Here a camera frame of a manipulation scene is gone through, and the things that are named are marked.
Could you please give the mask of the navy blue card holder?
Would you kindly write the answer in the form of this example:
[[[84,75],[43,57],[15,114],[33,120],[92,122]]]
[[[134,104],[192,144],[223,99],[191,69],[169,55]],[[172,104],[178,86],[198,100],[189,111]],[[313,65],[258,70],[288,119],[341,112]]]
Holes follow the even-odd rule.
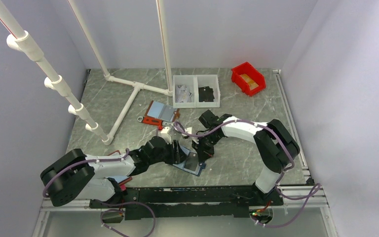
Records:
[[[173,164],[173,166],[192,175],[200,176],[206,168],[206,164],[199,160],[198,154],[195,151],[184,146],[181,146],[181,149],[185,154],[185,160],[178,164]]]

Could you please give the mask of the grey card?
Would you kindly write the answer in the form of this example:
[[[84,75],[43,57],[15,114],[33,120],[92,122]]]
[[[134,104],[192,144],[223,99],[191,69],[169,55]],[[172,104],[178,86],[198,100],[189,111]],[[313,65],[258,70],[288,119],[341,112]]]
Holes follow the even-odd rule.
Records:
[[[184,171],[196,173],[198,169],[198,155],[195,152],[189,152],[188,158],[184,164]]]

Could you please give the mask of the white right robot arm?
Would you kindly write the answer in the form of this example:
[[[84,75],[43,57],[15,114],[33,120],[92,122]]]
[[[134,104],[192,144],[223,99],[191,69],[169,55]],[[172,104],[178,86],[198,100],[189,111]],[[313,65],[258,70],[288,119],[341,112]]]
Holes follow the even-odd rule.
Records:
[[[253,122],[230,114],[219,117],[210,110],[205,111],[199,121],[206,130],[193,136],[192,147],[202,161],[213,157],[214,146],[222,138],[238,138],[257,146],[264,168],[254,182],[252,198],[258,205],[266,204],[282,174],[294,167],[294,159],[301,151],[282,122],[278,119]]]

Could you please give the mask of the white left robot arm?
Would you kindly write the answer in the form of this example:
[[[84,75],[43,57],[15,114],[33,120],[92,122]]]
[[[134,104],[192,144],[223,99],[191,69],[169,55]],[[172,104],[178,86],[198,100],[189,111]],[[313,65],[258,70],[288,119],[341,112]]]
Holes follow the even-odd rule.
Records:
[[[190,151],[177,140],[168,143],[159,136],[137,149],[126,149],[123,155],[92,156],[73,149],[42,171],[42,195],[55,207],[77,198],[97,199],[116,207],[122,201],[116,176],[133,177],[156,163],[181,164],[189,156]]]

